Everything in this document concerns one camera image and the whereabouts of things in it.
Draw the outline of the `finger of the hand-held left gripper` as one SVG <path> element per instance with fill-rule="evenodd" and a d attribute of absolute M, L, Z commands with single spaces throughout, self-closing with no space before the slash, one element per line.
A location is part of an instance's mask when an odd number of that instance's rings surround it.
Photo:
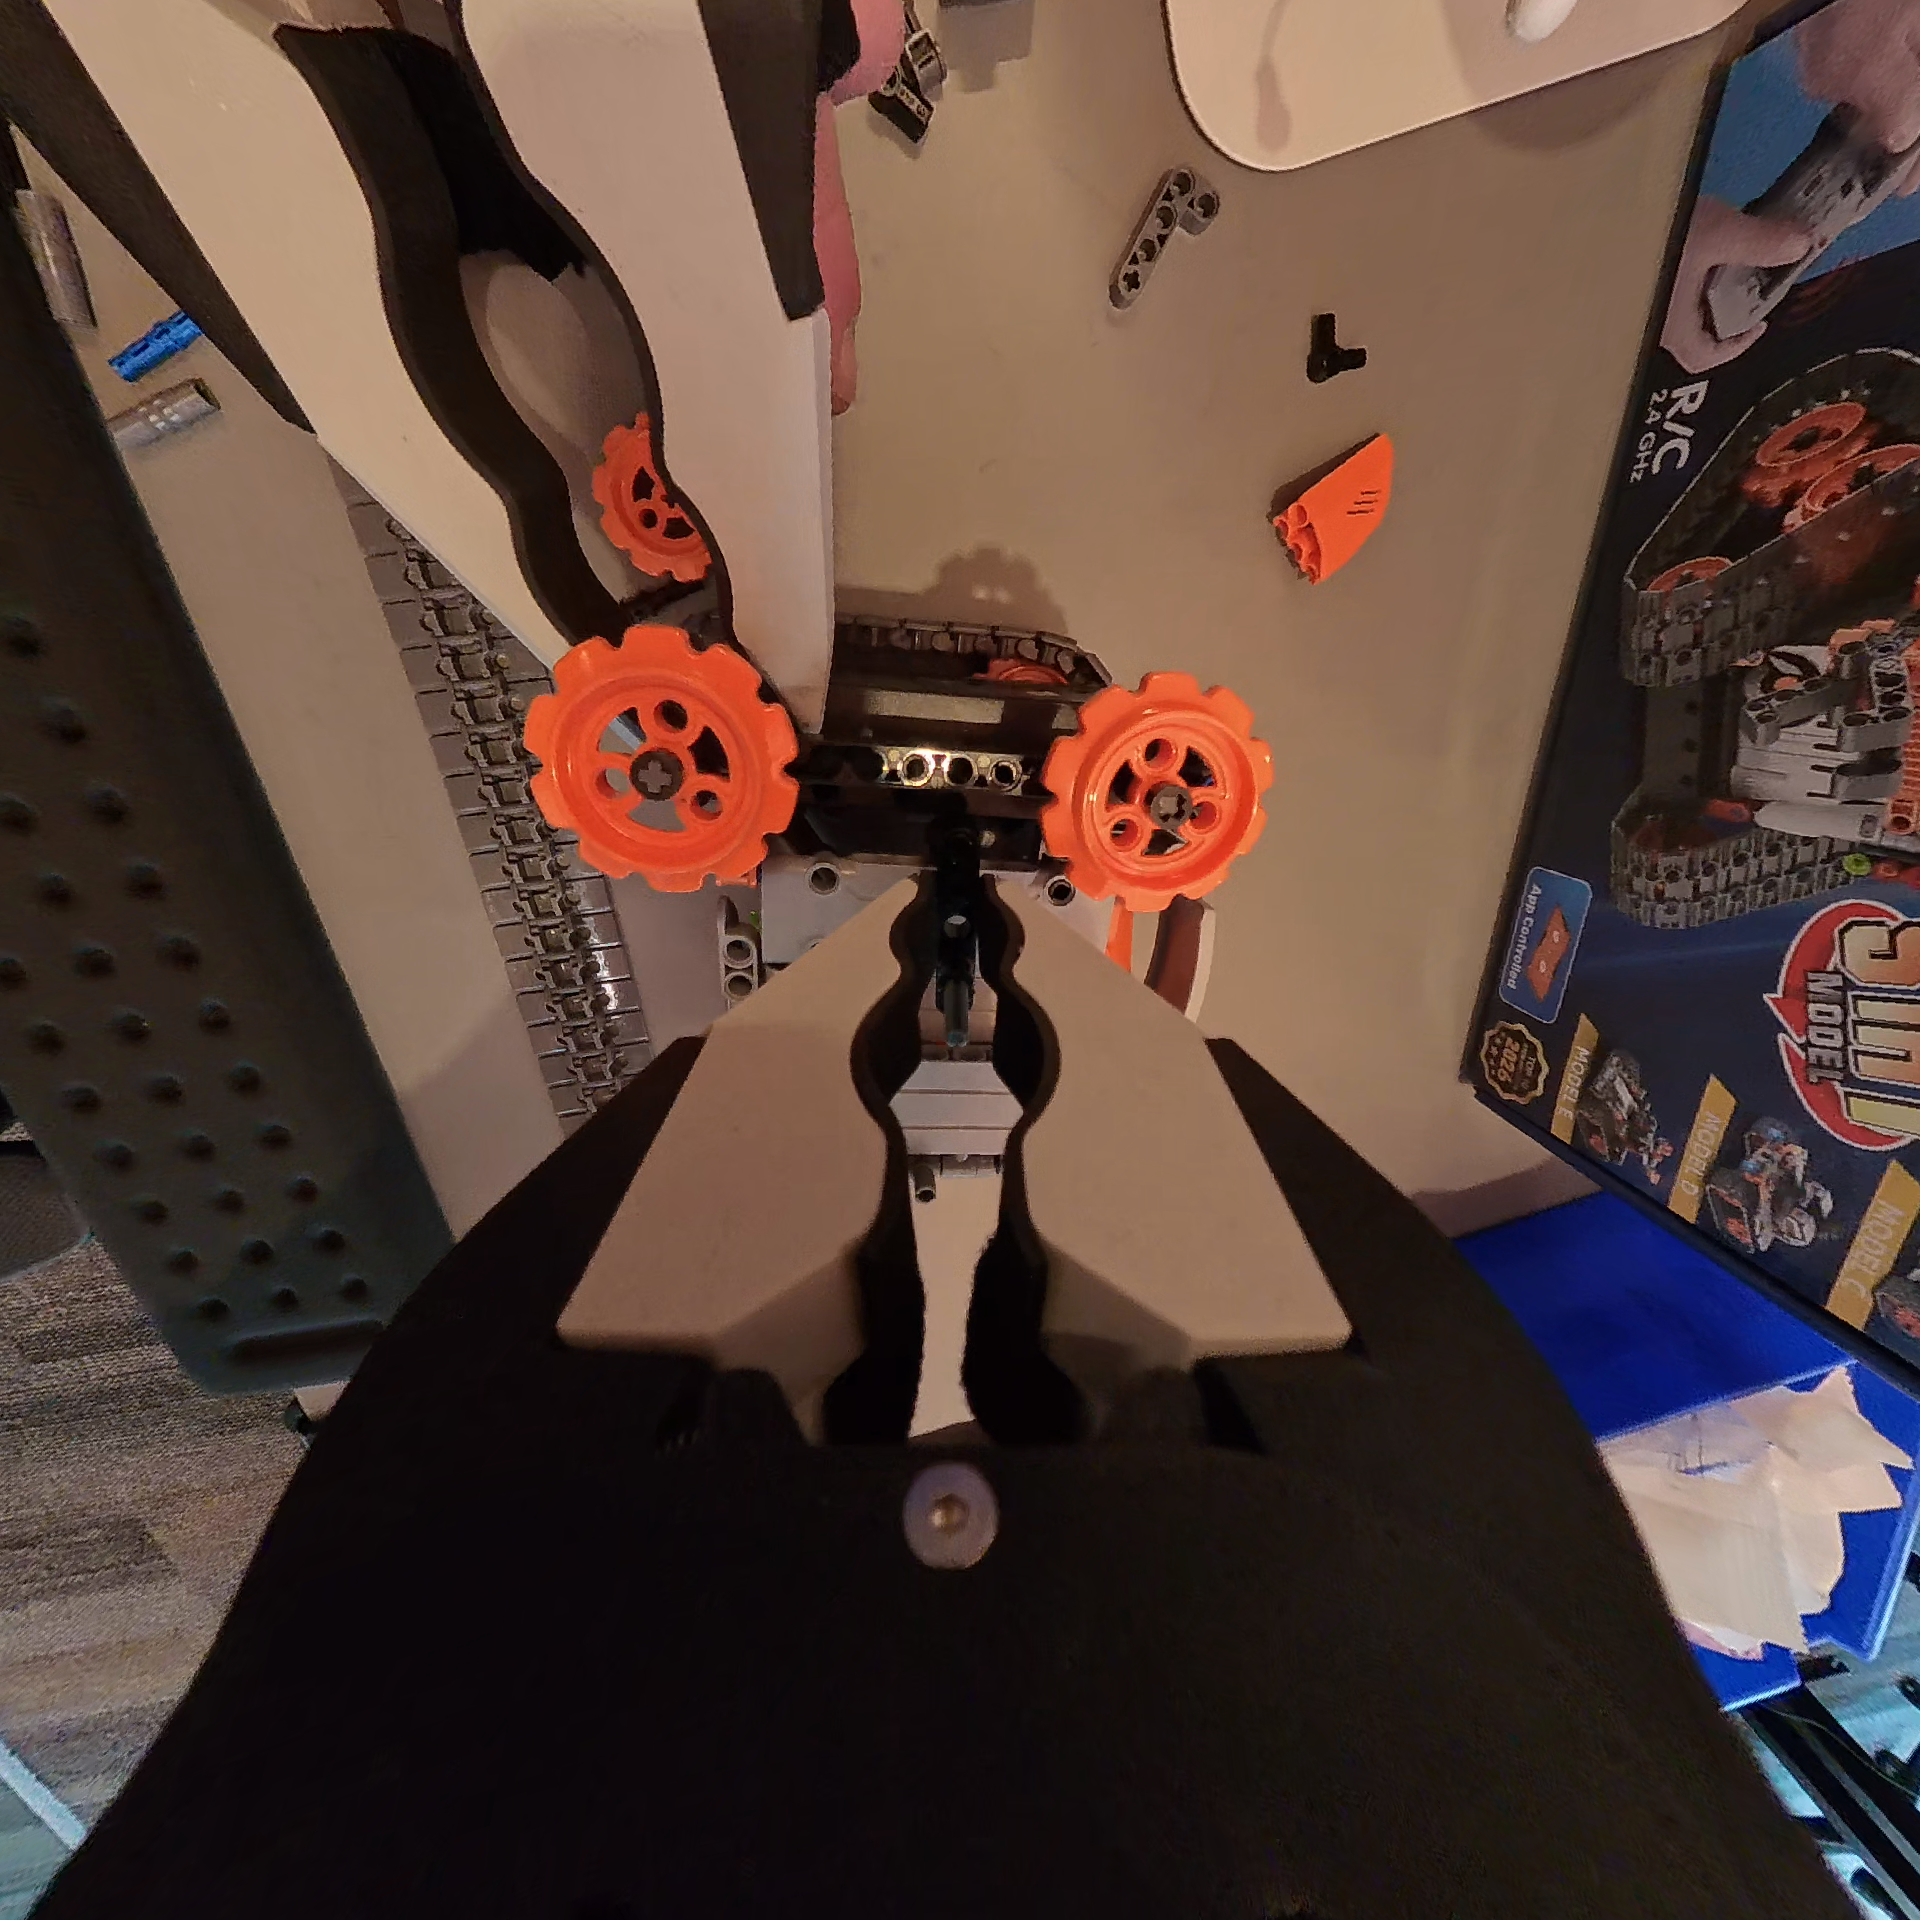
<path fill-rule="evenodd" d="M 604 631 L 563 466 L 500 388 L 373 28 L 44 4 L 325 450 L 537 656 Z"/>
<path fill-rule="evenodd" d="M 454 33 L 511 163 L 623 302 L 657 458 L 735 644 L 801 730 L 833 672 L 825 304 L 783 315 L 694 3 L 466 3 Z"/>

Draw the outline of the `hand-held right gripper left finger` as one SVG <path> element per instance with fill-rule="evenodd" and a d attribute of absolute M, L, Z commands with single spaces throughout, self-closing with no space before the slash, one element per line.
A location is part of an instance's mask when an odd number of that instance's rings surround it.
<path fill-rule="evenodd" d="M 925 1298 L 891 1092 L 930 889 L 897 886 L 705 1039 L 557 1332 L 763 1372 L 819 1427 L 909 1427 Z"/>

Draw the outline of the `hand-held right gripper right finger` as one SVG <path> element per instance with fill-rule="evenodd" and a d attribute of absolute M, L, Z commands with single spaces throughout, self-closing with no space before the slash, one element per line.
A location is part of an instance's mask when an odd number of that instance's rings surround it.
<path fill-rule="evenodd" d="M 1019 1115 L 975 1266 L 979 1424 L 1097 1427 L 1147 1375 L 1347 1346 L 1199 1028 L 1041 904 L 987 899 L 991 1064 Z"/>

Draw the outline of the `grey toy robot vehicle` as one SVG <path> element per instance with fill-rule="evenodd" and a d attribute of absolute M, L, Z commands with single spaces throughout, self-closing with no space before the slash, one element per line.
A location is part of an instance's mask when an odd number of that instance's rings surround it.
<path fill-rule="evenodd" d="M 841 615 L 823 728 L 802 739 L 798 809 L 751 881 L 718 911 L 730 1007 L 802 961 L 898 881 L 941 862 L 965 835 L 1006 897 L 1043 905 L 1092 942 L 1111 911 L 1045 851 L 1043 764 L 1079 708 L 1111 683 L 1073 640 L 956 622 Z M 894 1099 L 909 1191 L 991 1178 L 1019 1118 L 991 1064 L 997 998 L 972 919 L 929 939 L 921 1064 Z"/>

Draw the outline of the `orange gear wheel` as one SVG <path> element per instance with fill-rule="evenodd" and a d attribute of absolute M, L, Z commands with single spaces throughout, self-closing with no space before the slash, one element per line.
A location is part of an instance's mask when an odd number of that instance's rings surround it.
<path fill-rule="evenodd" d="M 653 425 L 646 414 L 610 427 L 593 472 L 593 498 L 604 536 L 641 575 L 679 585 L 697 585 L 711 576 L 707 539 L 657 464 Z"/>
<path fill-rule="evenodd" d="M 790 825 L 798 731 L 726 644 L 641 625 L 586 640 L 524 723 L 542 816 L 588 867 L 663 895 L 750 881 Z"/>
<path fill-rule="evenodd" d="M 1251 706 L 1183 672 L 1108 686 L 1045 759 L 1045 851 L 1091 899 L 1158 913 L 1213 892 L 1263 827 L 1271 750 Z"/>

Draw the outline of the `black pin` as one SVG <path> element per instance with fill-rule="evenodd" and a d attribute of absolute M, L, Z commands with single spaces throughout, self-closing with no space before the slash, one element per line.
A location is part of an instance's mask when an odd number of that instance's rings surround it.
<path fill-rule="evenodd" d="M 979 995 L 980 936 L 980 830 L 950 824 L 930 842 L 932 854 L 932 936 L 930 1001 L 945 1054 L 957 1060 L 972 1044 Z"/>

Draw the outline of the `blue plastic bin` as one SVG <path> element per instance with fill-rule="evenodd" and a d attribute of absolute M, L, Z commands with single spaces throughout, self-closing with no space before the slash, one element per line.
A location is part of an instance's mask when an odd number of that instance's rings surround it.
<path fill-rule="evenodd" d="M 1740 1402 L 1811 1391 L 1844 1363 L 1862 1417 L 1915 1459 L 1917 1407 L 1855 1355 L 1745 1284 L 1622 1198 L 1595 1194 L 1462 1234 L 1455 1248 L 1525 1329 L 1595 1443 Z M 1915 1545 L 1915 1467 L 1891 1467 L 1898 1506 L 1841 1520 L 1831 1602 L 1807 1622 L 1807 1657 L 1879 1659 Z M 1724 1711 L 1802 1682 L 1790 1649 L 1756 1659 L 1694 1649 Z"/>

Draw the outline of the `small orange connector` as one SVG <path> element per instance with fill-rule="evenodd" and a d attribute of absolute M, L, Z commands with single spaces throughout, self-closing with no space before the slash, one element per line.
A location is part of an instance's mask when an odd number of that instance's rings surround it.
<path fill-rule="evenodd" d="M 1394 470 L 1394 441 L 1373 435 L 1275 492 L 1269 521 L 1298 579 L 1323 585 L 1359 553 L 1385 516 Z"/>

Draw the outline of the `person's left hand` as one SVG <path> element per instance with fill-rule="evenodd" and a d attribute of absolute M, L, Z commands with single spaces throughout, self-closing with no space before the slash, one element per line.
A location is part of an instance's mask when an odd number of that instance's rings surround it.
<path fill-rule="evenodd" d="M 813 251 L 823 278 L 830 354 L 830 411 L 857 398 L 862 251 L 874 250 L 886 159 L 869 97 L 897 71 L 905 47 L 898 3 L 825 3 L 819 104 L 813 114 Z"/>

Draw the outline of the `grey axle tube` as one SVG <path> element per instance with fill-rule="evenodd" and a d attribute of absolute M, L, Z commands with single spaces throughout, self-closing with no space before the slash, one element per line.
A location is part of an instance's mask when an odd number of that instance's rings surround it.
<path fill-rule="evenodd" d="M 182 433 L 217 418 L 220 401 L 210 387 L 190 377 L 147 394 L 130 408 L 108 418 L 111 443 L 121 452 L 135 452 L 180 436 Z"/>

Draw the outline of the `dark grey angled beam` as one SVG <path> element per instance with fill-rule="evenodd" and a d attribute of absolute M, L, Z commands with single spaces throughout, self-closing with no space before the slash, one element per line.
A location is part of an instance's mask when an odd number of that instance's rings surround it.
<path fill-rule="evenodd" d="M 1219 216 L 1219 192 L 1194 168 L 1170 168 L 1135 218 L 1108 281 L 1111 310 L 1131 310 L 1179 233 L 1207 233 Z"/>

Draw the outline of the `white book stand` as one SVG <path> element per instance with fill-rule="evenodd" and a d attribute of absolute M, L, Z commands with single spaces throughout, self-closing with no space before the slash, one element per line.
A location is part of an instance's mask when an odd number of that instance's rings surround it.
<path fill-rule="evenodd" d="M 1714 35 L 1740 3 L 1165 3 L 1203 139 L 1259 175 Z"/>

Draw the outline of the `black dimpled mat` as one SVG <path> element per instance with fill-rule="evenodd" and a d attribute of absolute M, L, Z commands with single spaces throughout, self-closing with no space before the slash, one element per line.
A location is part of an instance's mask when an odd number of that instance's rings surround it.
<path fill-rule="evenodd" d="M 4 190 L 4 1095 L 204 1387 L 347 1378 L 449 1226 Z"/>

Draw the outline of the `robot kit box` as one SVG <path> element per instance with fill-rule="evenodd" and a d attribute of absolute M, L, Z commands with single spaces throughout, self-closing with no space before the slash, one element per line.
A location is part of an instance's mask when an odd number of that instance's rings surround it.
<path fill-rule="evenodd" d="M 1917 4 L 1714 82 L 1462 1072 L 1915 1387 Z"/>

